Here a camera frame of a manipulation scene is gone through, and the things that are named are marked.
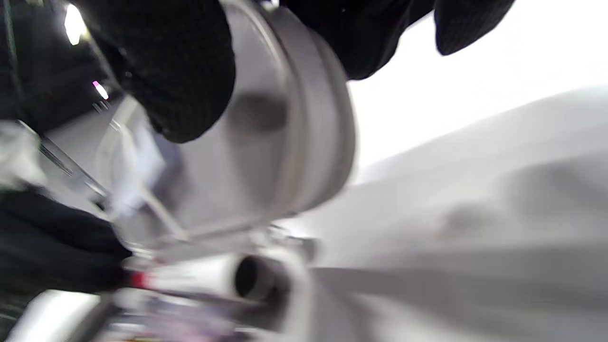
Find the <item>person's left hand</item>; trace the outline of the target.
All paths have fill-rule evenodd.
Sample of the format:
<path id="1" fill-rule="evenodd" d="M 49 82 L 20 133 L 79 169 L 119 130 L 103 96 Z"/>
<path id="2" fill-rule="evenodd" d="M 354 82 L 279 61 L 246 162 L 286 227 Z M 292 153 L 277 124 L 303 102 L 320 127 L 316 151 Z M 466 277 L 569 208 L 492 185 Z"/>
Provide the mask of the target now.
<path id="1" fill-rule="evenodd" d="M 1 193 L 1 288 L 95 294 L 116 288 L 132 256 L 111 223 L 36 189 Z"/>

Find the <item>person's right hand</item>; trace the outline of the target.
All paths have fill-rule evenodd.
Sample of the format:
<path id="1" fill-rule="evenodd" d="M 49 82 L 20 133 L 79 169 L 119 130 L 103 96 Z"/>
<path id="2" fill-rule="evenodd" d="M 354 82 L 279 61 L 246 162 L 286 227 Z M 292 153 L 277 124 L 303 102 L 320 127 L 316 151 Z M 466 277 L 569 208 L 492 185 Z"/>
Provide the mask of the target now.
<path id="1" fill-rule="evenodd" d="M 217 0 L 72 0 L 109 78 L 173 143 L 202 136 L 234 91 L 235 55 Z M 449 56 L 491 32 L 512 0 L 281 0 L 334 50 L 348 80 L 394 56 L 409 26 L 434 14 L 435 43 Z"/>

